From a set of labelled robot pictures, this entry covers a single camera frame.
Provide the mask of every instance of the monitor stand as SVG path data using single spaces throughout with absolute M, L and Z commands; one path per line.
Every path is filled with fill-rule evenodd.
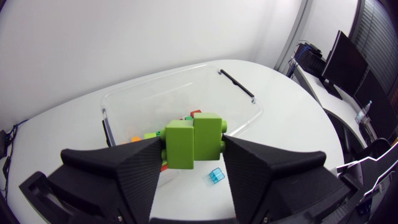
M 325 89 L 327 90 L 327 92 L 330 95 L 333 95 L 333 96 L 343 100 L 341 95 L 337 92 L 337 89 L 335 88 L 333 83 L 326 82 L 324 78 L 320 78 L 319 80 L 321 81 L 322 85 L 325 87 Z

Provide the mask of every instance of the white wall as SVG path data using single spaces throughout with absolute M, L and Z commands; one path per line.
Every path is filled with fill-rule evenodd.
M 0 129 L 170 68 L 222 58 L 273 67 L 300 2 L 9 0 L 0 13 Z
M 358 0 L 314 0 L 300 39 L 317 46 L 327 58 L 339 30 L 349 36 Z

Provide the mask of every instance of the white table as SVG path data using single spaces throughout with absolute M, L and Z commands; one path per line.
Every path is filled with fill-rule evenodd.
M 346 92 L 335 86 L 343 100 L 338 99 L 328 93 L 317 77 L 304 71 L 301 66 L 297 66 L 296 70 L 298 71 L 298 73 L 295 73 L 296 77 L 299 75 L 302 76 L 302 80 L 304 80 L 308 85 L 311 94 L 315 97 L 322 108 L 334 115 L 350 128 L 351 132 L 359 140 L 359 143 L 361 143 L 362 147 L 365 148 L 367 144 L 359 132 L 358 124 L 354 120 L 355 116 L 361 110 L 354 98 L 350 97 Z
M 212 64 L 226 70 L 262 103 L 264 113 L 240 138 L 297 152 L 323 151 L 325 167 L 343 164 L 338 136 L 321 106 L 298 84 L 270 68 L 239 60 Z M 147 78 L 190 68 L 160 72 Z M 107 92 L 126 86 L 120 83 L 71 100 L 23 124 L 18 132 L 9 173 L 9 206 L 21 223 L 43 223 L 18 186 L 35 171 L 50 175 L 62 162 L 60 151 L 106 147 L 100 99 Z M 211 220 L 234 217 L 228 177 L 210 184 L 207 175 L 220 161 L 195 162 L 173 181 L 157 189 L 151 216 L 180 220 Z

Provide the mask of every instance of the toy block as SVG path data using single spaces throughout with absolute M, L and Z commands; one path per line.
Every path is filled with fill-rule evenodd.
M 144 134 L 144 139 L 150 139 L 156 137 L 156 133 L 147 133 Z
M 193 121 L 171 121 L 161 131 L 169 169 L 193 169 Z
M 209 174 L 211 180 L 213 183 L 217 183 L 220 180 L 225 178 L 225 175 L 222 173 L 220 168 L 214 169 L 213 171 L 210 172 Z
M 195 113 L 193 115 L 194 160 L 219 160 L 225 144 L 221 141 L 221 133 L 226 132 L 226 121 L 214 113 Z
M 195 110 L 195 111 L 192 111 L 192 112 L 190 113 L 190 115 L 191 115 L 191 118 L 193 118 L 193 114 L 195 114 L 195 113 L 201 113 L 201 111 L 200 111 L 200 110 Z
M 160 168 L 160 171 L 163 172 L 167 170 L 167 164 L 162 165 L 162 167 Z
M 141 138 L 139 138 L 138 136 L 134 136 L 131 138 L 131 142 L 136 142 L 136 141 L 140 141 Z

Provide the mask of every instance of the red block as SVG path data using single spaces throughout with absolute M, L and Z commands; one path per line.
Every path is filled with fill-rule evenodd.
M 192 111 L 192 112 L 191 112 L 191 117 L 192 117 L 192 118 L 193 118 L 193 114 L 194 114 L 194 113 L 201 113 L 201 111 L 200 111 L 200 110 Z
M 167 170 L 167 164 L 162 165 L 162 167 L 160 168 L 160 171 L 165 171 Z

